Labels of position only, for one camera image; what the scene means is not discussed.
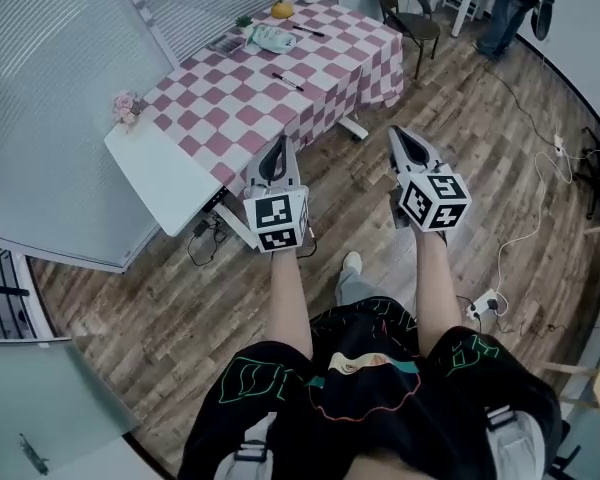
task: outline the black cable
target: black cable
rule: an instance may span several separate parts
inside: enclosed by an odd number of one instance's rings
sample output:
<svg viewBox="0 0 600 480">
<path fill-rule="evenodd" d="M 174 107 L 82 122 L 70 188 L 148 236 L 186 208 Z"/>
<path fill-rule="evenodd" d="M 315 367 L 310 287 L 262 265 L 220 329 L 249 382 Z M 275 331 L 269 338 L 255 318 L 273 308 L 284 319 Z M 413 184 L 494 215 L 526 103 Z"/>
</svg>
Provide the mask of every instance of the black cable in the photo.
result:
<svg viewBox="0 0 600 480">
<path fill-rule="evenodd" d="M 517 333 L 519 333 L 519 334 L 520 334 L 520 337 L 521 337 L 521 338 L 522 338 L 522 337 L 523 337 L 525 334 L 527 334 L 527 333 L 531 333 L 531 334 L 535 334 L 535 335 L 536 335 L 538 338 L 540 338 L 540 339 L 544 339 L 544 338 L 547 336 L 547 334 L 550 334 L 550 333 L 552 333 L 552 332 L 556 332 L 556 331 L 558 331 L 558 330 L 560 330 L 560 329 L 562 329 L 563 331 L 568 331 L 568 330 L 569 330 L 569 328 L 568 328 L 568 327 L 565 327 L 565 326 L 564 326 L 564 325 L 562 325 L 562 324 L 559 324 L 559 325 L 547 324 L 547 325 L 545 326 L 545 329 L 546 329 L 546 330 L 545 330 L 545 332 L 544 332 L 544 333 L 537 332 L 535 329 L 531 329 L 531 328 L 529 328 L 529 329 L 528 329 L 526 332 L 522 332 L 522 325 L 520 325 L 520 327 L 519 327 L 518 329 L 515 329 L 515 328 L 513 328 L 513 327 L 512 327 L 511 329 L 504 330 L 504 329 L 502 328 L 502 326 L 500 325 L 500 316 L 499 316 L 497 313 L 496 313 L 496 325 L 498 326 L 498 330 L 499 330 L 499 331 L 500 331 L 502 334 L 511 334 L 511 333 L 517 332 Z M 599 325 L 592 325 L 592 326 L 588 326 L 588 327 L 586 327 L 586 328 L 588 328 L 588 329 L 590 329 L 590 330 L 592 330 L 592 331 L 593 331 L 594 329 L 600 329 L 600 326 L 599 326 Z"/>
<path fill-rule="evenodd" d="M 516 105 L 518 105 L 518 109 L 520 109 L 520 111 L 526 115 L 529 116 L 529 119 L 531 119 L 531 125 L 533 126 L 533 131 L 536 133 L 536 135 L 540 138 L 540 140 L 542 140 L 543 142 L 549 144 L 549 146 L 551 146 L 552 148 L 555 149 L 556 145 L 551 142 L 548 141 L 547 139 L 545 139 L 542 134 L 538 131 L 538 128 L 536 126 L 536 122 L 533 119 L 533 116 L 524 108 L 522 108 L 522 105 L 520 105 L 520 101 L 518 100 L 518 97 L 516 96 L 516 93 L 513 92 L 513 89 L 509 86 L 509 84 L 507 82 L 505 82 L 500 76 L 496 75 L 493 71 L 491 71 L 490 69 L 487 69 L 487 64 L 489 61 L 485 62 L 482 66 L 482 69 L 484 69 L 484 71 L 486 71 L 487 73 L 489 73 L 491 76 L 494 76 L 495 78 L 497 78 L 498 80 L 500 80 L 500 82 L 502 82 L 502 84 L 509 89 L 509 92 L 511 93 L 511 96 L 513 96 L 513 99 L 516 101 Z"/>
<path fill-rule="evenodd" d="M 196 260 L 193 258 L 193 255 L 191 254 L 191 244 L 194 241 L 194 239 L 200 238 L 200 236 L 202 236 L 202 234 L 200 234 L 200 235 L 196 234 L 195 230 L 194 230 L 193 236 L 189 240 L 189 244 L 187 245 L 187 254 L 189 255 L 189 258 L 191 258 L 191 262 L 196 267 L 203 267 L 203 266 L 211 263 L 216 255 L 216 252 L 218 252 L 218 247 L 220 246 L 220 244 L 222 242 L 224 242 L 227 239 L 227 233 L 222 231 L 222 229 L 220 229 L 220 227 L 222 226 L 222 222 L 223 222 L 222 219 L 220 217 L 218 217 L 218 215 L 216 215 L 216 214 L 211 214 L 211 218 L 213 219 L 213 224 L 209 224 L 208 228 L 206 228 L 206 229 L 213 230 L 214 249 L 213 249 L 213 252 L 211 253 L 211 257 L 204 263 L 197 263 Z"/>
<path fill-rule="evenodd" d="M 473 303 L 473 301 L 469 297 L 464 297 L 462 295 L 456 295 L 456 298 L 462 299 L 462 300 L 466 300 L 469 304 L 471 304 L 472 306 L 475 306 L 475 304 Z"/>
<path fill-rule="evenodd" d="M 311 251 L 309 254 L 303 254 L 302 256 L 298 256 L 298 259 L 302 259 L 302 258 L 311 258 L 311 256 L 313 256 L 316 251 L 318 250 L 318 239 L 316 238 L 316 236 L 313 234 L 313 230 L 311 229 L 311 226 L 307 226 L 309 228 L 309 233 L 311 233 L 311 238 L 313 239 L 313 251 Z"/>
</svg>

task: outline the person's leg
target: person's leg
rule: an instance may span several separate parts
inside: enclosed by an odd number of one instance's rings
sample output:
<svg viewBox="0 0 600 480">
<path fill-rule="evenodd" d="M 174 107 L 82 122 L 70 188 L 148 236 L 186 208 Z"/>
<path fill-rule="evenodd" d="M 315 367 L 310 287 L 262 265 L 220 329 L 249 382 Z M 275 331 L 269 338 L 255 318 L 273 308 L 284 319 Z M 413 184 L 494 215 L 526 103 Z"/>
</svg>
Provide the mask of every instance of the person's leg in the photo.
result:
<svg viewBox="0 0 600 480">
<path fill-rule="evenodd" d="M 509 4 L 511 0 L 496 0 L 491 9 L 491 21 L 485 33 L 476 42 L 478 52 L 488 57 L 493 57 L 496 48 L 502 41 L 509 26 Z"/>
<path fill-rule="evenodd" d="M 382 288 L 366 283 L 360 277 L 362 259 L 357 252 L 347 254 L 342 264 L 342 272 L 336 285 L 336 303 L 348 306 L 369 297 L 388 297 Z"/>
<path fill-rule="evenodd" d="M 286 343 L 307 359 L 313 357 L 309 313 L 296 249 L 277 251 L 271 256 L 271 297 L 264 337 Z"/>
<path fill-rule="evenodd" d="M 524 22 L 524 17 L 532 9 L 529 6 L 520 5 L 515 0 L 512 2 L 511 5 L 514 6 L 514 8 L 517 8 L 517 10 L 513 14 L 511 20 L 509 20 L 509 25 L 507 26 L 507 30 L 505 30 L 505 33 L 502 35 L 500 44 L 493 52 L 496 57 L 502 55 L 507 50 L 507 48 L 509 48 L 511 41 L 513 41 L 513 38 L 516 36 L 518 30 L 522 26 L 522 23 Z"/>
<path fill-rule="evenodd" d="M 462 325 L 462 316 L 453 289 L 453 276 L 444 240 L 436 233 L 423 233 L 415 226 L 413 231 L 418 255 L 418 346 L 420 355 L 428 357 L 449 329 Z"/>
</svg>

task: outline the power strip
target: power strip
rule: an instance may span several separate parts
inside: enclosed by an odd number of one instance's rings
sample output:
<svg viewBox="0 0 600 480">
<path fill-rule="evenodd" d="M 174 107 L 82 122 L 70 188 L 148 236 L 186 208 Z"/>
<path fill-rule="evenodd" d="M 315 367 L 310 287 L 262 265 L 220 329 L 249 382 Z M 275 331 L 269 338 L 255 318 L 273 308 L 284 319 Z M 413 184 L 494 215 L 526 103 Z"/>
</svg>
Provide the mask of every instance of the power strip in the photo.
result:
<svg viewBox="0 0 600 480">
<path fill-rule="evenodd" d="M 471 320 L 477 320 L 477 317 L 482 317 L 483 313 L 486 313 L 487 311 L 494 311 L 494 309 L 497 310 L 497 301 L 498 298 L 496 297 L 496 292 L 490 288 L 484 294 L 482 294 L 479 299 L 473 301 L 473 305 L 467 306 L 465 312 Z"/>
<path fill-rule="evenodd" d="M 564 155 L 564 140 L 557 133 L 553 136 L 553 144 L 556 148 L 556 155 L 562 157 Z"/>
</svg>

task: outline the door handle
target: door handle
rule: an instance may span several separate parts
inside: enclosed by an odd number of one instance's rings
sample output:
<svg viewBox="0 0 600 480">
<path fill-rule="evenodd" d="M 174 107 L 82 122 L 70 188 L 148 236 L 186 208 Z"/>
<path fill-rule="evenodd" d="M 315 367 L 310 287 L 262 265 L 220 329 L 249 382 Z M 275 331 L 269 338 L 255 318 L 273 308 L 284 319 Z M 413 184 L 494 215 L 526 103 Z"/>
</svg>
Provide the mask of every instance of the door handle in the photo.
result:
<svg viewBox="0 0 600 480">
<path fill-rule="evenodd" d="M 43 476 L 47 476 L 49 474 L 49 468 L 45 464 L 45 462 L 49 462 L 49 459 L 43 459 L 37 452 L 33 449 L 33 446 L 29 444 L 27 438 L 24 437 L 24 434 L 20 434 L 20 449 L 22 453 L 25 454 L 31 465 L 36 468 L 36 471 Z"/>
</svg>

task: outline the jeans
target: jeans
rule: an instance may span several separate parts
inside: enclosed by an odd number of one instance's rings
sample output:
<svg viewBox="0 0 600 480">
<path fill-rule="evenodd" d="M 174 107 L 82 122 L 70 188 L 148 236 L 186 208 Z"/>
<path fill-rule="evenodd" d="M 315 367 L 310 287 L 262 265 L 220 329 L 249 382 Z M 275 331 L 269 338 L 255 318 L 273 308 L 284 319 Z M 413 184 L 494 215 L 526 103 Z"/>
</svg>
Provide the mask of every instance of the jeans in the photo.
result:
<svg viewBox="0 0 600 480">
<path fill-rule="evenodd" d="M 496 0 L 489 28 L 477 42 L 478 51 L 493 59 L 500 58 L 532 7 L 519 0 Z"/>
<path fill-rule="evenodd" d="M 358 272 L 347 267 L 340 272 L 336 286 L 336 303 L 338 306 L 348 306 L 369 297 L 388 297 L 382 288 L 366 283 Z"/>
</svg>

